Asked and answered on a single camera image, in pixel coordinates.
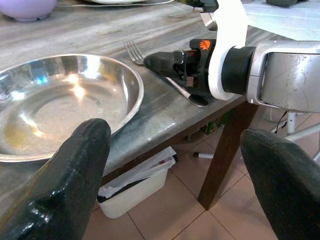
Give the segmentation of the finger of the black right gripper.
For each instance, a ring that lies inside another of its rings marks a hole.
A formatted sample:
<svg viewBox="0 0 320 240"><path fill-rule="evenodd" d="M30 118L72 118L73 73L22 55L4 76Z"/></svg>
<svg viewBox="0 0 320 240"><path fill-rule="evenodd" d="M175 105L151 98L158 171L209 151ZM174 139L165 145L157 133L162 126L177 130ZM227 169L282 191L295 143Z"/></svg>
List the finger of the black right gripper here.
<svg viewBox="0 0 320 240"><path fill-rule="evenodd" d="M146 56L143 64L146 68L160 76L178 76L175 65L184 61L184 52L181 50L171 52L156 52Z"/></svg>

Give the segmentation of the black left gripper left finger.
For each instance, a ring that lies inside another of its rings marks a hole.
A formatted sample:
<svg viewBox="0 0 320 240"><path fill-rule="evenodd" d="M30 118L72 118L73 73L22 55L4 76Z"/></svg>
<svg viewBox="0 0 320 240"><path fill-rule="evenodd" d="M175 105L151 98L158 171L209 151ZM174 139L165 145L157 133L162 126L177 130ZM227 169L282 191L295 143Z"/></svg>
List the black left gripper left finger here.
<svg viewBox="0 0 320 240"><path fill-rule="evenodd" d="M101 118L81 123L0 216L3 240L80 240L111 148Z"/></svg>

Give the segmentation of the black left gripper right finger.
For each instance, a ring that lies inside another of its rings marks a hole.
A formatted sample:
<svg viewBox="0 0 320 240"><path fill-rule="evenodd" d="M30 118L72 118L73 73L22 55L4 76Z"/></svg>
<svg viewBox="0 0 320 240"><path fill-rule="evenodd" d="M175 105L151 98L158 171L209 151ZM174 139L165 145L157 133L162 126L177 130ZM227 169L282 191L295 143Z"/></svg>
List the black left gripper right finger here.
<svg viewBox="0 0 320 240"><path fill-rule="evenodd" d="M257 199L279 240L320 238L320 167L297 144L246 129L240 149Z"/></svg>

